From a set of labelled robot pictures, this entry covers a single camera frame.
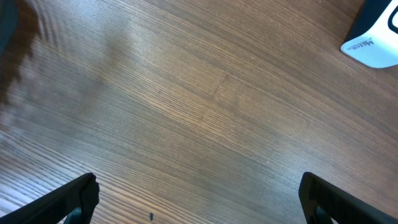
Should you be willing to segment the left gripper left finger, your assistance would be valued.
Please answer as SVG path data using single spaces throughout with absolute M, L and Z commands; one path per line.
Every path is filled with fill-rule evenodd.
M 86 173 L 1 217 L 1 223 L 58 223 L 65 220 L 65 223 L 89 224 L 99 204 L 99 192 L 96 176 Z

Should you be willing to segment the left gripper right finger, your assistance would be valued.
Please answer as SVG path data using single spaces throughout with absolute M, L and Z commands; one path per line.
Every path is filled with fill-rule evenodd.
M 308 224 L 397 224 L 396 218 L 311 172 L 303 174 L 298 195 Z

